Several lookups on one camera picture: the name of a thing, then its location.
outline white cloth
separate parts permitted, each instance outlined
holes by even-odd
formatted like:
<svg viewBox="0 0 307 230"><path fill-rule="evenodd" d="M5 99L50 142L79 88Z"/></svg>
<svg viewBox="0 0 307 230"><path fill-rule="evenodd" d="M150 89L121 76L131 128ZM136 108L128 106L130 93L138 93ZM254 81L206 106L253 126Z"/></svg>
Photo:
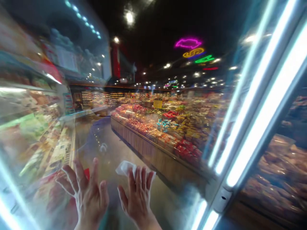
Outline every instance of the white cloth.
<svg viewBox="0 0 307 230"><path fill-rule="evenodd" d="M135 179L135 172L137 170L137 166L129 161L122 161L119 166L117 167L117 169L115 169L115 172L118 174L118 175L122 175L122 176L126 176L128 177L128 171L129 169L132 168L132 172L133 172L133 177ZM146 170L147 174L146 174L146 178L148 178L148 175L150 173L150 171L147 169ZM156 172L154 172L153 174L153 180L156 176Z"/></svg>

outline wrist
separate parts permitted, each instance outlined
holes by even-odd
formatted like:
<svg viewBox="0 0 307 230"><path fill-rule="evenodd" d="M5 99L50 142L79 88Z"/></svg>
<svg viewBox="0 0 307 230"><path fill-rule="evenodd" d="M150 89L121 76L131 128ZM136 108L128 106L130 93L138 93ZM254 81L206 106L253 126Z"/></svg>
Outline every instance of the wrist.
<svg viewBox="0 0 307 230"><path fill-rule="evenodd" d="M99 223L85 221L85 220L78 220L75 230L86 230L86 229L97 230L98 227Z"/></svg>
<svg viewBox="0 0 307 230"><path fill-rule="evenodd" d="M158 221L154 214L151 212L147 217L142 218L139 221L136 221L136 225L139 230L153 230L158 224Z"/></svg>

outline aisle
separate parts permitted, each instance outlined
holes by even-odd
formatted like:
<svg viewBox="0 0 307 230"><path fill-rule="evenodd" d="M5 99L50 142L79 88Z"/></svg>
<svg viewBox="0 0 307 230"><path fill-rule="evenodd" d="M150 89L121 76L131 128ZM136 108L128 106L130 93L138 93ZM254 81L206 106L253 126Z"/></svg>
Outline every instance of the aisle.
<svg viewBox="0 0 307 230"><path fill-rule="evenodd" d="M144 166L144 162L113 132L110 118L99 121L83 120L76 125L76 149L84 166L91 166L94 157L100 162L99 180L108 180L110 195L110 212L108 228L136 229L134 224L123 213L118 197L117 185L127 188L127 178L116 174L115 169L123 161L128 160L136 165ZM180 197L158 177L153 181L151 192L151 209L163 229L190 229L189 218L192 212L192 200L186 200L188 194Z"/></svg>

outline red neon sign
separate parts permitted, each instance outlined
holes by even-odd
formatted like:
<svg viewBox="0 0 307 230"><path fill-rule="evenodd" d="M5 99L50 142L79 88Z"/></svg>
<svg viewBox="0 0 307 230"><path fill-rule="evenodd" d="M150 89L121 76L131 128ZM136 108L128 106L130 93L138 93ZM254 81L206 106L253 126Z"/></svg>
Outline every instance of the red neon sign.
<svg viewBox="0 0 307 230"><path fill-rule="evenodd" d="M203 68L203 70L217 70L217 67L212 67L212 68Z"/></svg>

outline hand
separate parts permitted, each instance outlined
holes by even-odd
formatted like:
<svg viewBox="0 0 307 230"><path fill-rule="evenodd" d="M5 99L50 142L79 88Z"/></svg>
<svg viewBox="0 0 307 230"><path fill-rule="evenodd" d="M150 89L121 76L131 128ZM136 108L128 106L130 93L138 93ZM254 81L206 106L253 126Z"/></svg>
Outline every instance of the hand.
<svg viewBox="0 0 307 230"><path fill-rule="evenodd" d="M138 166L136 180L132 169L128 172L128 197L122 186L118 187L123 211L135 222L140 230L161 229L153 212L149 207L150 188L154 172L150 172L146 179L146 167Z"/></svg>
<svg viewBox="0 0 307 230"><path fill-rule="evenodd" d="M99 187L98 180L98 159L93 160L93 171L88 180L84 174L83 167L78 160L74 160L75 172L68 165L64 165L62 170L66 173L68 180L64 176L58 178L62 188L76 199L78 211L78 223L76 229L98 229L101 219L105 214L109 195L107 183L101 181Z"/></svg>

